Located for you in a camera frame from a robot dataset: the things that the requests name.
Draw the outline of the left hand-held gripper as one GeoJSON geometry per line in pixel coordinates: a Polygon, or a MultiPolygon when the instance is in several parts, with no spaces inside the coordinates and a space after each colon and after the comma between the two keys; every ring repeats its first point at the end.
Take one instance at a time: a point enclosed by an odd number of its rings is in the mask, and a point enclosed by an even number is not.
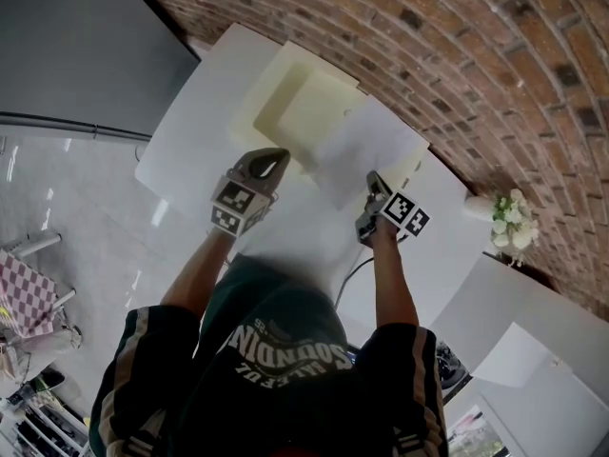
{"type": "Polygon", "coordinates": [[[287,149],[256,149],[244,154],[214,190],[210,221],[235,238],[260,223],[275,203],[291,154],[287,149]]]}

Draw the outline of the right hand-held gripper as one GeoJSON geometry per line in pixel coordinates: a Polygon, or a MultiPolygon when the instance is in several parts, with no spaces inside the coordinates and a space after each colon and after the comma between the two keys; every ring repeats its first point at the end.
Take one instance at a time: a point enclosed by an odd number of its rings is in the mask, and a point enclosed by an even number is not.
{"type": "Polygon", "coordinates": [[[368,201],[355,228],[360,244],[371,246],[370,237],[376,231],[379,218],[385,218],[405,236],[418,237],[430,221],[430,216],[401,191],[392,193],[381,175],[372,170],[366,175],[368,201]]]}

